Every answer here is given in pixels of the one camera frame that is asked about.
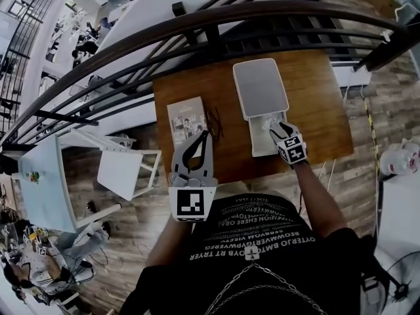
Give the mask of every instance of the white tray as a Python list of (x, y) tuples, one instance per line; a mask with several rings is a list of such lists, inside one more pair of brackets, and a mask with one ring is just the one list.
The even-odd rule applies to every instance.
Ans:
[(245, 120), (289, 109), (277, 63), (272, 58), (233, 66), (236, 90)]

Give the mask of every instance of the box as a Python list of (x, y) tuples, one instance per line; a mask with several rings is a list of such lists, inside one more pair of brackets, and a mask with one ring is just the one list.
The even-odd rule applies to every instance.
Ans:
[(287, 120), (289, 102), (276, 61), (263, 58), (236, 63), (233, 72), (242, 116), (249, 124), (252, 156), (277, 154), (270, 122)]

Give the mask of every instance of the desk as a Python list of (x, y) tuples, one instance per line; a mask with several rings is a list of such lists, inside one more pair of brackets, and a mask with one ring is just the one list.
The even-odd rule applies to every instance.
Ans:
[[(19, 181), (28, 219), (42, 228), (76, 232), (113, 211), (121, 209), (115, 204), (76, 221), (68, 194), (60, 144), (56, 135), (42, 140), (34, 149), (18, 160)], [(39, 184), (30, 182), (26, 173), (37, 171)]]
[(329, 57), (323, 50), (275, 52), (214, 63), (153, 83), (163, 164), (171, 171), (173, 141), (167, 105), (200, 96), (205, 109), (220, 114), (224, 138), (213, 141), (214, 177), (219, 183), (280, 173), (289, 169), (278, 156), (253, 157), (248, 122), (243, 120), (232, 66), (246, 60), (273, 58), (289, 101), (287, 120), (298, 126), (307, 143), (309, 162), (317, 164), (353, 153), (343, 98)]

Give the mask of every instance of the black t-shirt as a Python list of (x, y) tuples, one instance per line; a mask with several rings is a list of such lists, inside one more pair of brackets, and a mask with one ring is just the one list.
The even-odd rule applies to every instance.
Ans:
[[(322, 239), (278, 196), (219, 199), (197, 223), (188, 256), (145, 268), (120, 314), (205, 314), (232, 280), (210, 314), (359, 314), (358, 243), (348, 228)], [(253, 246), (259, 267), (237, 278)]]

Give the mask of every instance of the window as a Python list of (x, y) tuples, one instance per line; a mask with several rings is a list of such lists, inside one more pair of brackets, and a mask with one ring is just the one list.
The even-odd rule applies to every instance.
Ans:
[(14, 0), (14, 3), (8, 13), (13, 15), (15, 18), (20, 18), (25, 13), (28, 6), (29, 3), (26, 3), (23, 0)]

